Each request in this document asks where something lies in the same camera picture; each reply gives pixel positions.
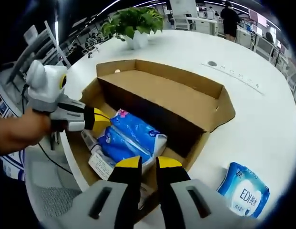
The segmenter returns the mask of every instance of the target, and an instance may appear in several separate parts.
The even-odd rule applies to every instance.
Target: white flower pot
[[[148,45],[148,35],[145,32],[140,33],[135,30],[133,39],[128,36],[124,36],[124,38],[130,49],[141,49]]]

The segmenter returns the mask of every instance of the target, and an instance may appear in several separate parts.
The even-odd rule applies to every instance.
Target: gray mesh chair
[[[65,155],[46,151],[49,157],[69,170]],[[25,150],[25,184],[39,221],[66,213],[81,193],[73,175],[53,164],[37,147]]]

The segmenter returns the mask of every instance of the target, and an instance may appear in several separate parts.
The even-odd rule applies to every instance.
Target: person's hand
[[[18,127],[23,132],[22,139],[29,145],[35,145],[51,132],[51,119],[29,107],[20,118]]]

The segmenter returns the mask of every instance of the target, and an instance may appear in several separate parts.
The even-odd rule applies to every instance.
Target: green plant
[[[150,34],[151,30],[154,33],[163,31],[163,17],[151,7],[131,7],[117,12],[109,22],[102,25],[105,36],[112,34],[122,41],[125,41],[122,35],[133,39],[135,30],[147,34]]]

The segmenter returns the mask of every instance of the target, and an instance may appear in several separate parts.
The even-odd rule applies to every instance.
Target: black cable
[[[21,94],[21,96],[22,96],[22,112],[23,112],[23,114],[25,114],[25,108],[24,108],[24,95],[25,95],[25,91],[26,91],[26,89],[27,89],[28,87],[29,87],[29,85],[28,85],[28,84],[25,84],[24,87],[23,87],[23,90],[22,90],[22,94]],[[41,150],[43,151],[43,153],[45,154],[45,156],[46,156],[46,157],[47,157],[52,163],[54,163],[56,166],[60,167],[60,168],[63,169],[64,171],[68,172],[69,174],[72,174],[71,171],[69,171],[69,170],[67,170],[66,168],[60,166],[57,162],[55,162],[54,160],[52,160],[52,159],[48,156],[48,154],[45,152],[45,150],[43,149],[43,147],[40,145],[40,143],[38,143],[38,145],[39,145],[39,147],[41,148]]]

